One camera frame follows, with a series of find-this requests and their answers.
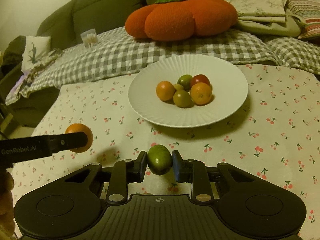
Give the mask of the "dark green sofa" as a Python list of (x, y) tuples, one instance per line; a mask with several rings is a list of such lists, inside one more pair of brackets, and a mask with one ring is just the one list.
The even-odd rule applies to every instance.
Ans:
[(1, 67), (1, 100), (19, 80), (27, 36), (49, 36), (52, 48), (81, 42), (89, 29), (97, 33), (122, 27), (131, 12), (157, 0), (1, 0), (1, 49), (13, 61)]

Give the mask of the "white embroidered small pillow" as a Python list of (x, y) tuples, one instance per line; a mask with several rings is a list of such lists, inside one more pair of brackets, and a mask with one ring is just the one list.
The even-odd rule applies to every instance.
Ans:
[(21, 71), (27, 74), (37, 62), (50, 52), (50, 36), (27, 36), (25, 38), (25, 49), (22, 55)]

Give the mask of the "large yellow-green tomato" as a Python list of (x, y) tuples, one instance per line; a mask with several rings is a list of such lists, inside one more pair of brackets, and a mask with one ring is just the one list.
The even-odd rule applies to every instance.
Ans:
[(191, 105), (191, 96), (185, 90), (177, 90), (172, 99), (174, 104), (181, 108), (187, 108)]

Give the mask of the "orange tangerine with stem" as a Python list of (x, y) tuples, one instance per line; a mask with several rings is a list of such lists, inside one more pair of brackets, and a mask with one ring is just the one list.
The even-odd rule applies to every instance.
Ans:
[(72, 133), (75, 135), (72, 139), (72, 145), (75, 145), (76, 148), (70, 149), (74, 153), (82, 153), (87, 151), (93, 143), (93, 133), (89, 127), (84, 124), (71, 124), (65, 130), (65, 134)]

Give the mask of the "cherry print tablecloth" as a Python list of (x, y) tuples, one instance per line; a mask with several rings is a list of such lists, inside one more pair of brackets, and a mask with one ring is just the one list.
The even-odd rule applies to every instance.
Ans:
[(307, 209), (300, 236), (319, 239), (319, 81), (285, 67), (240, 69), (249, 88), (244, 105), (221, 122), (189, 129), (139, 117), (127, 98), (131, 75), (63, 86), (34, 135), (60, 134), (82, 123), (93, 132), (92, 147), (16, 164), (14, 200), (92, 162), (111, 166), (161, 144), (207, 166), (225, 161), (299, 195)]

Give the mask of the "clear cotton swab box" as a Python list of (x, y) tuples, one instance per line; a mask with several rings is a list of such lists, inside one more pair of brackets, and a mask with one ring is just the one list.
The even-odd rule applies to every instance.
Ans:
[(98, 43), (98, 37), (95, 29), (87, 30), (80, 34), (82, 42), (85, 48), (90, 48), (91, 46)]

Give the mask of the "green lime fruit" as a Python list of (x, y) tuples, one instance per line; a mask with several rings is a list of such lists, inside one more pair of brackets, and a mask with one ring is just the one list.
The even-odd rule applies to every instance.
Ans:
[(171, 153), (163, 145), (154, 145), (148, 150), (147, 163), (153, 174), (158, 176), (164, 175), (172, 167)]

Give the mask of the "small orange tangerine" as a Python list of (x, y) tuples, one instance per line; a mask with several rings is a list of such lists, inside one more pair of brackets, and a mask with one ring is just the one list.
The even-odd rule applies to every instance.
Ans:
[(199, 82), (191, 87), (190, 96), (196, 105), (206, 105), (212, 99), (212, 88), (206, 83)]

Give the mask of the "striped patterned pillow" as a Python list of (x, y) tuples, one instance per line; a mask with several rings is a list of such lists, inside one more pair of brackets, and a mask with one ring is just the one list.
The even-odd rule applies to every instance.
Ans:
[(306, 23), (298, 39), (319, 39), (319, 0), (287, 0), (287, 7)]

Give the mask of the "red tomato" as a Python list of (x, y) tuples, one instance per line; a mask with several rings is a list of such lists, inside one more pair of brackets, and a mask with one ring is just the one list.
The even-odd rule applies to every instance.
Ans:
[(203, 74), (193, 76), (193, 78), (190, 81), (190, 86), (193, 87), (193, 85), (197, 83), (206, 83), (210, 86), (210, 80)]

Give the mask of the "orange pumpkin plush cushion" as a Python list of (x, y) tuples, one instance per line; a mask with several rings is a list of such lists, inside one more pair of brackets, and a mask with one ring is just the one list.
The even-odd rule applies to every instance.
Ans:
[(235, 7), (224, 0), (184, 0), (134, 11), (125, 22), (125, 30), (134, 38), (169, 42), (220, 34), (237, 21)]

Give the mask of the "green-red small tomato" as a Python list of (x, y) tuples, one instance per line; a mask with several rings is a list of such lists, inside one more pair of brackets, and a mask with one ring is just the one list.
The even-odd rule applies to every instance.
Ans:
[(182, 75), (178, 79), (177, 83), (179, 85), (182, 85), (184, 90), (189, 91), (190, 90), (190, 82), (191, 82), (192, 79), (193, 79), (193, 77), (191, 75), (185, 74), (185, 75)]

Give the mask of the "folded floral beige cloth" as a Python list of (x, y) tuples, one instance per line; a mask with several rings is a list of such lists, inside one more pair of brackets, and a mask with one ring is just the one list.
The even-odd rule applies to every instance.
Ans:
[(287, 0), (224, 0), (238, 13), (236, 27), (254, 35), (298, 37), (306, 21), (294, 14)]

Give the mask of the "grey checkered blanket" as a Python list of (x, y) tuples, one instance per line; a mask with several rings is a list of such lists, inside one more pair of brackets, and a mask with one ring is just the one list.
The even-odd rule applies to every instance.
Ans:
[(37, 64), (40, 70), (35, 75), (28, 76), (11, 89), (5, 98), (6, 105), (45, 88), (133, 74), (159, 60), (183, 54), (214, 56), (232, 64), (269, 62), (319, 74), (319, 46), (292, 37), (257, 37), (229, 29), (211, 37), (156, 42), (135, 40), (120, 27), (102, 33), (98, 38), (98, 44), (92, 48), (79, 44), (50, 51)]

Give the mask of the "small yellow-green round fruit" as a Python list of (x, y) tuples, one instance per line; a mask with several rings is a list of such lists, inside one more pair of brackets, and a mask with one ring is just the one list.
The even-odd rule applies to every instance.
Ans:
[(180, 85), (180, 84), (174, 84), (174, 89), (176, 91), (179, 91), (179, 90), (184, 90), (184, 87), (182, 85)]

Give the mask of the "floral purple cloth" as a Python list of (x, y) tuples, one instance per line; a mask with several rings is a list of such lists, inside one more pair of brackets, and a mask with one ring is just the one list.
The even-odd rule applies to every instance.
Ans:
[(61, 49), (53, 49), (46, 56), (41, 57), (39, 61), (32, 64), (30, 68), (21, 70), (23, 74), (17, 82), (17, 89), (22, 90), (24, 87), (30, 87), (35, 79), (60, 58), (62, 54)]

